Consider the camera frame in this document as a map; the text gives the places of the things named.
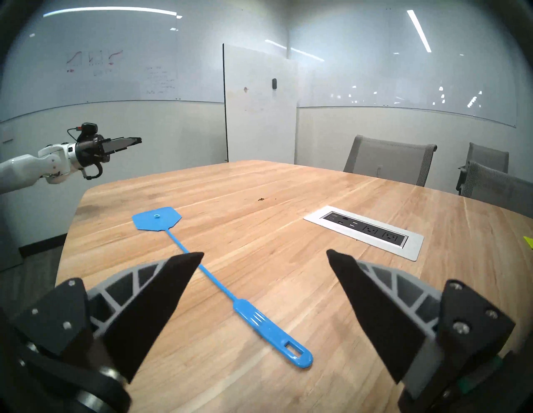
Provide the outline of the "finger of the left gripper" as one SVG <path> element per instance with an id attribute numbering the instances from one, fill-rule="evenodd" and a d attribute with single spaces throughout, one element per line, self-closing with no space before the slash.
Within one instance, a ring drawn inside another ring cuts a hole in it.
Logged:
<path id="1" fill-rule="evenodd" d="M 142 143 L 142 139 L 140 137 L 120 137 L 116 139 L 105 139 L 105 153 L 115 153 L 140 143 Z"/>

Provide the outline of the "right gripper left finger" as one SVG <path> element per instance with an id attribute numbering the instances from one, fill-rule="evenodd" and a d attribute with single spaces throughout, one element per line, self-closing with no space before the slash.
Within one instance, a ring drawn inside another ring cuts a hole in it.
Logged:
<path id="1" fill-rule="evenodd" d="M 203 252 L 180 254 L 114 274 L 86 290 L 58 284 L 13 320 L 24 345 L 76 368 L 110 367 L 132 381 L 177 308 Z"/>

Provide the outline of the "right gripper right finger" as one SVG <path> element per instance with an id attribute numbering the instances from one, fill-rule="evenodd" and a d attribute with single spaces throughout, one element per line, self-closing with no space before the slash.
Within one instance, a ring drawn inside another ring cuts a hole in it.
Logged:
<path id="1" fill-rule="evenodd" d="M 442 291 L 403 270 L 326 251 L 374 349 L 396 383 L 401 399 L 449 399 L 498 368 L 498 354 L 516 323 L 459 279 Z"/>

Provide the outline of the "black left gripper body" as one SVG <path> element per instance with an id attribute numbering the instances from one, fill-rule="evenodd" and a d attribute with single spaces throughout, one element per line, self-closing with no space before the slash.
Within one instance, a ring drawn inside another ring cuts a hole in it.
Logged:
<path id="1" fill-rule="evenodd" d="M 79 135 L 75 145 L 75 155 L 79 167 L 110 162 L 110 154 L 106 154 L 103 148 L 103 144 L 110 141 L 110 138 L 105 139 L 99 134 Z"/>

